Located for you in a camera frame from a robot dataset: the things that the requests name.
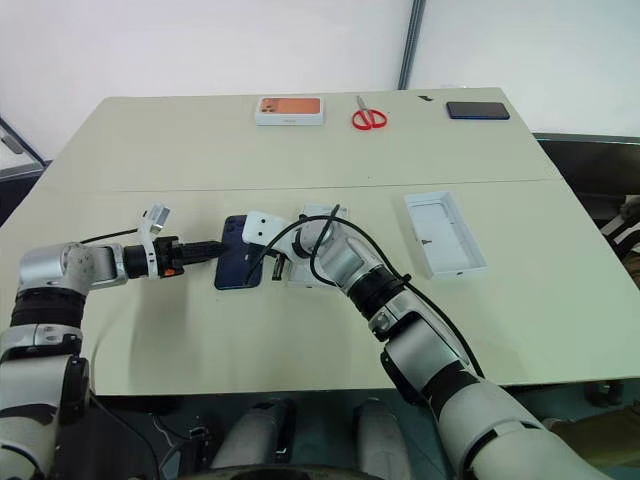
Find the scissor handle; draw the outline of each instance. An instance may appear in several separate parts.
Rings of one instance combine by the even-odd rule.
[[[371,130],[384,127],[387,124],[387,116],[378,110],[358,110],[351,117],[351,123],[358,130]]]
[[[387,124],[387,116],[379,110],[369,109],[369,116],[371,117],[371,126],[373,128],[384,127]],[[376,122],[376,116],[380,117],[380,121]]]
[[[351,123],[358,130],[371,130],[371,121],[365,115],[364,110],[357,110],[351,117]]]

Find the white wall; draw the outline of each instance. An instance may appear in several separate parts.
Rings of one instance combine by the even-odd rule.
[[[0,0],[0,115],[54,158],[114,95],[396,86],[411,0]]]
[[[640,1],[429,0],[410,88],[502,87],[537,132],[640,136]]]

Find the open white box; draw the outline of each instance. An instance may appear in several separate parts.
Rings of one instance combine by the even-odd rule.
[[[406,195],[404,200],[429,278],[486,270],[487,263],[451,192]]]

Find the black smartphone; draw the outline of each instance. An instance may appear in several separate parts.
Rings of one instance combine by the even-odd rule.
[[[449,116],[467,120],[509,120],[509,112],[500,102],[447,102]]]

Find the white box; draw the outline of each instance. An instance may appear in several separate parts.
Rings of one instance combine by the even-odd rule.
[[[256,125],[322,125],[322,97],[260,97],[256,105]]]
[[[455,277],[486,270],[487,263],[451,192],[404,197],[429,278]]]

